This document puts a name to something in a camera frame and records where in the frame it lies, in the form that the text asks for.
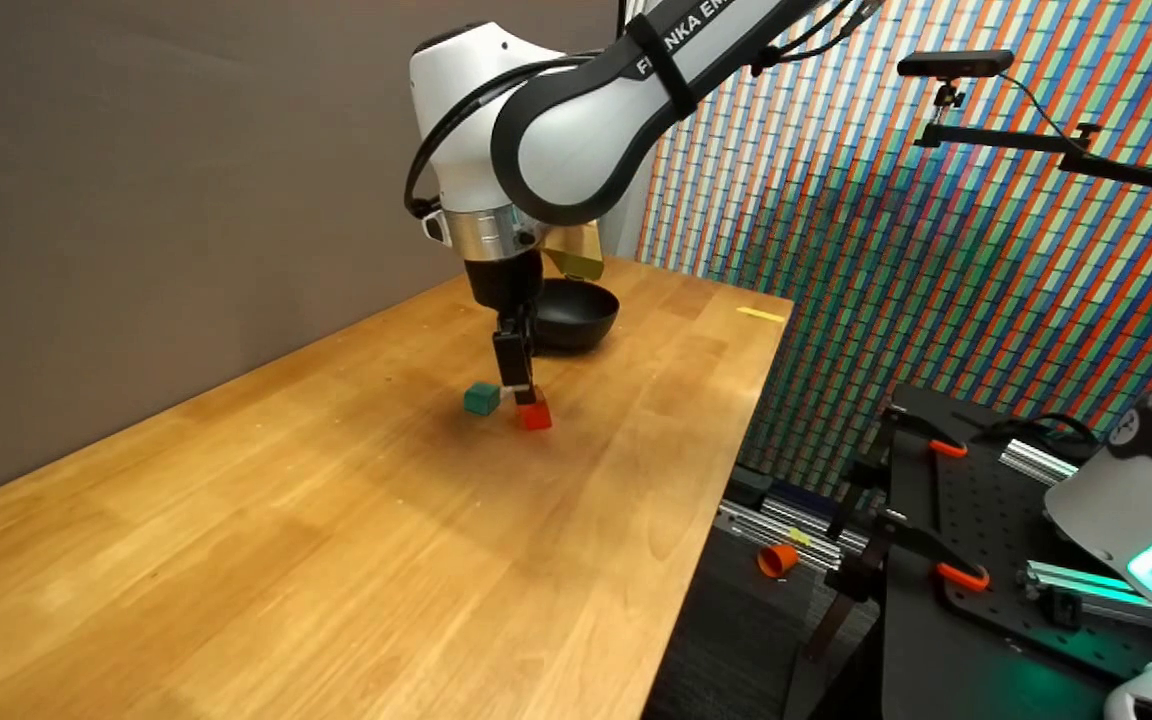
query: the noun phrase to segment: dark wall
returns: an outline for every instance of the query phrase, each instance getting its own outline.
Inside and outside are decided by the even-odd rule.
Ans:
[[[0,0],[0,485],[410,297],[409,53],[615,0]]]

